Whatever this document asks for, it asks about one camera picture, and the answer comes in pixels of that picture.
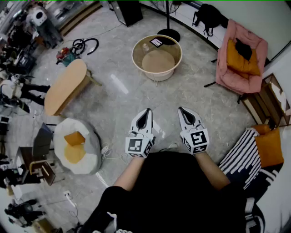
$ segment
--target striped blanket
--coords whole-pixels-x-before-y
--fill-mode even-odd
[[[247,128],[218,165],[231,182],[239,183],[245,189],[247,197],[254,197],[256,202],[266,192],[283,165],[261,167],[254,138],[258,135],[255,129]]]

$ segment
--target white pouf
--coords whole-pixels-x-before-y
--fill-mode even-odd
[[[64,153],[64,149],[68,144],[64,136],[74,133],[75,131],[80,132],[85,138],[84,150],[86,152],[84,157],[76,164],[70,163],[66,159]],[[99,170],[102,163],[100,143],[93,128],[88,123],[66,118],[56,126],[53,142],[56,156],[60,159],[61,163],[74,174],[96,173]]]

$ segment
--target person in white shirt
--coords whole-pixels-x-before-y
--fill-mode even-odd
[[[40,96],[35,96],[29,91],[35,90],[43,93],[47,93],[50,86],[38,86],[33,84],[17,83],[11,80],[3,80],[0,83],[0,92],[7,96],[9,99],[18,98],[18,99],[29,99],[35,103],[44,106],[45,100]]]

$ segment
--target black speaker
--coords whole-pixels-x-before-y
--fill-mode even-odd
[[[118,20],[128,27],[142,20],[139,1],[112,1],[111,5]]]

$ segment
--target floor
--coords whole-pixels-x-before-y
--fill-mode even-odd
[[[177,114],[178,107],[185,106],[201,116],[210,135],[208,153],[215,162],[219,162],[244,129],[254,124],[252,117],[243,104],[237,104],[237,94],[220,85],[203,88],[203,85],[215,80],[216,65],[210,61],[217,57],[217,52],[173,21],[171,28],[180,33],[179,44],[183,50],[182,61],[173,76],[156,86],[139,71],[131,60],[133,46],[143,37],[156,34],[166,27],[164,16],[145,8],[142,11],[144,19],[127,28],[117,20],[114,12],[101,8],[64,38],[64,45],[69,47],[74,39],[80,37],[95,37],[99,40],[98,49],[88,56],[85,52],[82,59],[102,86],[88,85],[62,114],[93,125],[102,143],[110,145],[110,157],[119,157],[124,153],[125,137],[131,120],[148,107],[153,111],[153,133],[156,136],[152,151],[167,148],[176,142],[178,150],[186,152],[179,138],[181,128]],[[94,42],[91,43],[88,51],[94,46]],[[59,49],[48,50],[40,55],[33,70],[35,84],[50,85],[65,69],[61,64],[55,64]],[[118,85],[115,81],[117,79],[124,87]],[[32,145],[42,122],[62,121],[61,117],[47,116],[43,108],[35,103],[31,103],[31,109],[30,115],[24,115],[21,110],[18,110],[18,115],[12,115],[7,137],[7,154],[12,157],[18,146]],[[129,161],[130,158],[126,156],[123,156],[123,160],[105,159],[99,176],[108,185],[112,185]],[[68,230],[77,223],[77,219],[70,215],[69,211],[74,211],[74,208],[68,201],[64,201],[63,192],[72,192],[73,202],[78,207],[78,218],[83,223],[97,206],[106,187],[96,175],[81,176],[65,172],[60,174],[62,176],[65,180],[51,187],[46,183],[37,185],[37,189],[26,198],[38,198],[51,222],[56,227]]]

